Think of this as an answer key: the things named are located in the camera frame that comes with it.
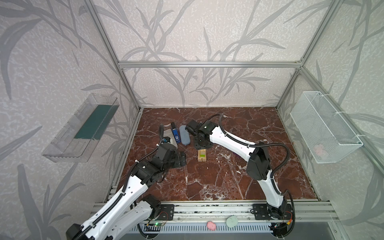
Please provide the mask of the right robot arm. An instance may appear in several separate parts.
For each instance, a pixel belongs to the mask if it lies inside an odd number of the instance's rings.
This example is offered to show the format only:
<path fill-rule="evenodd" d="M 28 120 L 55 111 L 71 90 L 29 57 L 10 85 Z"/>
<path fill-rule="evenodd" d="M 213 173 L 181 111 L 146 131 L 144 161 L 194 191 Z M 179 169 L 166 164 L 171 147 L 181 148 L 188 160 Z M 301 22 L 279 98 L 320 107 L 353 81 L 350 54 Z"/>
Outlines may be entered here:
<path fill-rule="evenodd" d="M 290 149 L 281 143 L 254 143 L 237 137 L 221 126 L 211 121 L 198 123 L 194 120 L 186 125 L 186 131 L 194 137 L 194 147 L 197 150 L 209 149 L 213 145 L 220 145 L 240 156 L 247 162 L 247 174 L 257 181 L 266 197 L 267 210 L 273 219 L 284 216 L 287 200 L 280 191 L 274 174 L 290 159 Z M 284 161 L 272 169 L 268 147 L 282 147 L 286 150 Z"/>

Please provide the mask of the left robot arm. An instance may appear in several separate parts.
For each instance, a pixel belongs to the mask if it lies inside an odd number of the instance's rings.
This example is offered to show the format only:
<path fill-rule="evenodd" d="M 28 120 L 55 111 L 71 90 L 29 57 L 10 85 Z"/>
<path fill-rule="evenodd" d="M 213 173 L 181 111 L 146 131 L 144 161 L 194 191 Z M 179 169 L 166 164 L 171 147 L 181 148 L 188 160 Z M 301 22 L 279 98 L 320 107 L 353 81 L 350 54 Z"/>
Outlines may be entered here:
<path fill-rule="evenodd" d="M 184 167 L 185 152 L 169 143 L 160 143 L 136 161 L 125 178 L 124 185 L 92 217 L 83 224 L 73 224 L 66 232 L 69 240 L 118 240 L 144 220 L 160 214 L 161 203 L 151 195 L 136 200 L 153 184 L 162 181 L 170 169 Z"/>

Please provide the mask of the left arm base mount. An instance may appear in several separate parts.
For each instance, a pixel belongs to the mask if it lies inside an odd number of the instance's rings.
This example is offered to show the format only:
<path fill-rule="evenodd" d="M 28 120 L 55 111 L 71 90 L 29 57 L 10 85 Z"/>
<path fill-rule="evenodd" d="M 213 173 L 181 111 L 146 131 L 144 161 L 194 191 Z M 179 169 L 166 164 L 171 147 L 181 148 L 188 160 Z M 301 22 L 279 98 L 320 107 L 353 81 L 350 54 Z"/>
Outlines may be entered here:
<path fill-rule="evenodd" d="M 160 204 L 153 209 L 149 219 L 156 221 L 172 221 L 175 213 L 175 205 Z"/>

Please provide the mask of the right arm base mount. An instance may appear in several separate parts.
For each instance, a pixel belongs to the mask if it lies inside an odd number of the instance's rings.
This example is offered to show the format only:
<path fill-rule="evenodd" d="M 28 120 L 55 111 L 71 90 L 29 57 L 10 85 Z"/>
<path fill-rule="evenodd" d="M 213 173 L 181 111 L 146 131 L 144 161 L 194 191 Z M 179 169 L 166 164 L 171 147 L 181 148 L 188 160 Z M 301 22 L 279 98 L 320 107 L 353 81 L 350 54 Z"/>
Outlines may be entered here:
<path fill-rule="evenodd" d="M 278 213 L 278 211 L 271 210 L 267 204 L 253 204 L 250 212 L 254 215 L 255 220 L 260 221 L 288 221 L 294 213 L 291 204 L 287 204 L 282 214 Z"/>

